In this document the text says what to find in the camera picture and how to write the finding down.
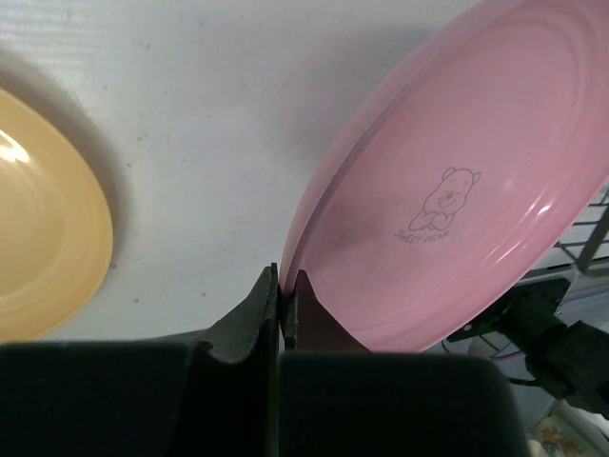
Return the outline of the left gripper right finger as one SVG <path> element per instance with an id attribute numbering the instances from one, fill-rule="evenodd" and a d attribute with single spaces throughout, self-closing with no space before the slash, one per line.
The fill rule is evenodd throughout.
<path id="1" fill-rule="evenodd" d="M 373 353 L 297 275 L 278 368 L 281 456 L 525 456 L 510 387 L 471 356 Z"/>

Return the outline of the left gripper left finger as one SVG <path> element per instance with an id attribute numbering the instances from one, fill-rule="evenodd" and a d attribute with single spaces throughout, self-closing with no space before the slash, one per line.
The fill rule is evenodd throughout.
<path id="1" fill-rule="evenodd" d="M 5 456 L 273 456 L 278 273 L 210 328 L 1 347 Z"/>

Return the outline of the pink plastic plate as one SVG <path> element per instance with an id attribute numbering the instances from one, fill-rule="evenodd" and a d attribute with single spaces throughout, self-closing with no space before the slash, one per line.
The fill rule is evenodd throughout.
<path id="1" fill-rule="evenodd" d="M 374 90 L 311 178 L 281 266 L 366 348 L 492 305 L 608 179 L 608 5 L 484 1 Z"/>

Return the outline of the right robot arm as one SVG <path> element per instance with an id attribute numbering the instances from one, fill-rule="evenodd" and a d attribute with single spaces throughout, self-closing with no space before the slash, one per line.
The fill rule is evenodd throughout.
<path id="1" fill-rule="evenodd" d="M 608 334 L 579 321 L 546 330 L 522 351 L 541 388 L 573 407 L 608 416 Z"/>

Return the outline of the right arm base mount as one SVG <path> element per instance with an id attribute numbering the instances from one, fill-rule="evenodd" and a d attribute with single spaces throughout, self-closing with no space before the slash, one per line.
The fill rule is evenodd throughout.
<path id="1" fill-rule="evenodd" d="M 566 331 L 556 311 L 569 287 L 570 282 L 564 278 L 515 286 L 449 335 L 447 341 L 455 343 L 497 332 L 529 354 Z"/>

